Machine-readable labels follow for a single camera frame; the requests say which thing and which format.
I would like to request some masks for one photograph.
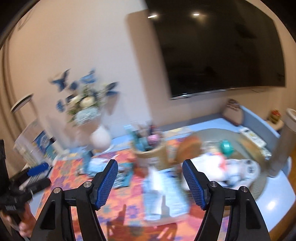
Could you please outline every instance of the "metal screw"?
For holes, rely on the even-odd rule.
[[[85,183],[83,184],[83,186],[84,186],[85,188],[89,188],[89,187],[91,186],[91,182],[85,182]]]
[[[242,186],[242,187],[241,187],[241,190],[242,190],[243,192],[248,192],[248,191],[249,191],[249,189],[248,189],[247,187],[245,187],[245,186]]]
[[[210,182],[210,186],[213,187],[213,188],[215,188],[215,187],[218,186],[218,183],[215,182],[215,181],[211,181],[211,182]]]
[[[54,193],[59,193],[60,191],[61,191],[60,188],[55,188],[55,189],[54,189]]]

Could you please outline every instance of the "human hand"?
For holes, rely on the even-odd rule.
[[[8,215],[3,214],[4,218],[9,222],[9,224],[13,227],[14,222],[12,221],[12,218]],[[18,228],[19,233],[22,237],[28,237],[30,238],[33,232],[33,229],[36,224],[36,219],[31,213],[30,206],[28,203],[25,204],[25,211],[21,217],[22,221],[20,222]]]

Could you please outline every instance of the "orange floral tablecloth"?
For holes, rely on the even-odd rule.
[[[181,139],[168,141],[168,152],[173,153],[180,142]],[[118,155],[116,157],[118,163],[133,161],[135,158],[130,149],[109,152],[99,157],[111,158],[115,155]],[[75,175],[76,169],[81,167],[82,159],[58,161],[56,163],[50,176],[52,186],[45,190],[36,217],[39,216],[47,198],[55,187],[68,190],[77,188],[85,181],[90,180],[87,175]],[[143,178],[135,172],[131,180],[131,185],[125,188],[112,189],[106,205],[97,212],[98,220],[107,240],[193,241],[205,212],[195,203],[192,203],[190,213],[185,220],[161,226],[147,226],[144,221],[142,181]],[[71,211],[76,240],[81,241],[83,239],[79,228],[76,208],[71,207]],[[225,240],[227,225],[228,217],[223,219],[219,241]]]

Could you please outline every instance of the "white wall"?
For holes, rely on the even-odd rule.
[[[124,135],[123,125],[131,121],[151,119],[125,23],[127,14],[142,9],[137,0],[42,0],[24,27],[15,30],[10,63],[16,96],[34,93],[43,125],[64,146],[70,146],[77,133],[55,104],[69,93],[58,93],[48,79],[68,68],[69,82],[91,68],[102,82],[120,82],[116,104],[104,116],[113,137]],[[28,123],[34,119],[29,107],[22,112]]]
[[[71,68],[69,81],[77,80],[96,68],[103,82],[119,81],[120,95],[104,116],[113,137],[124,134],[123,125],[153,118],[159,125],[218,112],[227,98],[265,118],[268,111],[296,106],[296,43],[273,14],[259,0],[249,0],[276,23],[286,64],[287,88],[264,93],[250,90],[169,100],[169,91],[160,52],[141,0],[41,0],[29,21],[14,31],[10,43],[10,64],[17,98],[34,93],[34,102],[45,128],[64,147],[74,146],[76,129],[67,124],[66,114],[55,109],[58,93],[48,79]],[[29,107],[22,111],[29,123],[34,119]]]

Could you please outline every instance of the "pen holder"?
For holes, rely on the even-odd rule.
[[[151,151],[139,151],[131,142],[131,149],[137,157],[137,165],[139,167],[148,167],[154,165],[156,169],[163,170],[170,167],[168,154],[166,149],[166,141],[163,139],[160,144]]]

